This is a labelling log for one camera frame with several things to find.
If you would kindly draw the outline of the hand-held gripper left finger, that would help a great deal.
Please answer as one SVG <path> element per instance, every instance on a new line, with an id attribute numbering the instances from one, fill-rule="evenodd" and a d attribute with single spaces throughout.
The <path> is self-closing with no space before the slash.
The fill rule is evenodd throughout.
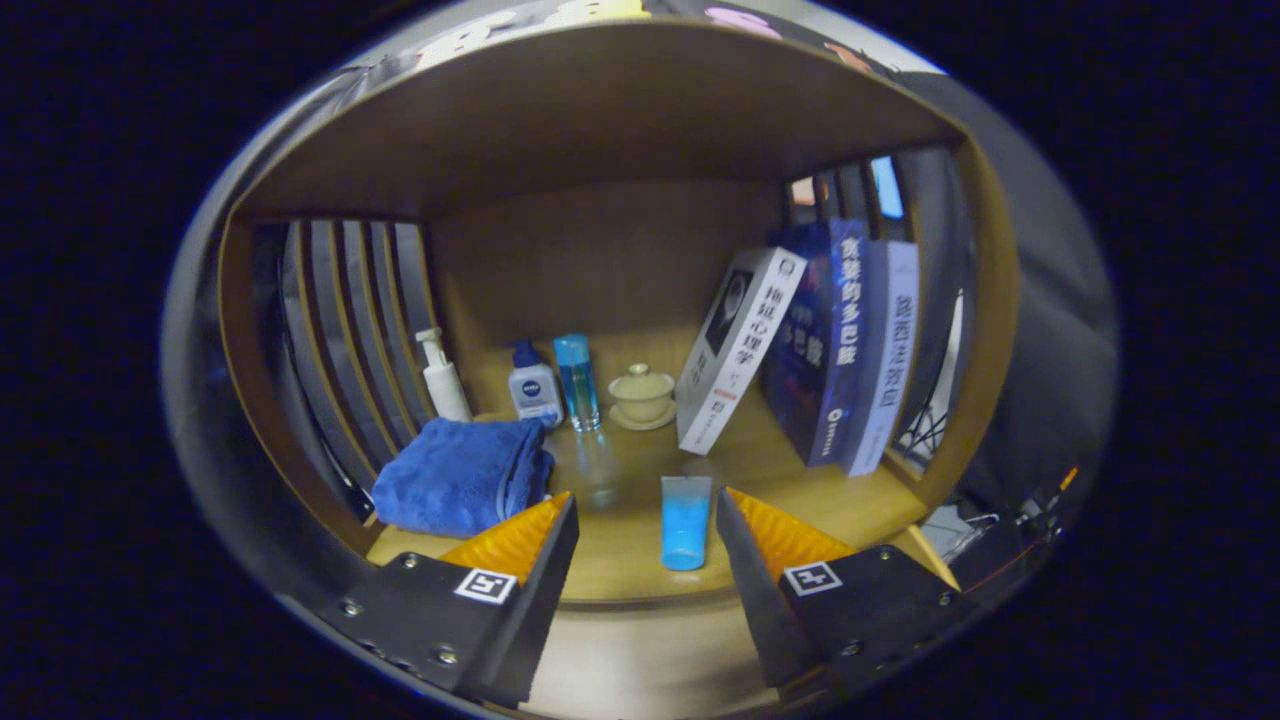
<path id="1" fill-rule="evenodd" d="M 577 541 L 575 497 L 556 495 L 442 556 L 398 553 L 320 615 L 438 691 L 516 706 L 531 693 Z"/>

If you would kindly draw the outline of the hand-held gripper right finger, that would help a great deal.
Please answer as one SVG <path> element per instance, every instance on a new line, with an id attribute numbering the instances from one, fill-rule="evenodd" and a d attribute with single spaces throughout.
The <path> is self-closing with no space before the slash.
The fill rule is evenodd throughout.
<path id="1" fill-rule="evenodd" d="M 763 678 L 783 701 L 854 700 L 977 616 L 916 528 L 856 550 L 730 487 L 716 506 Z"/>

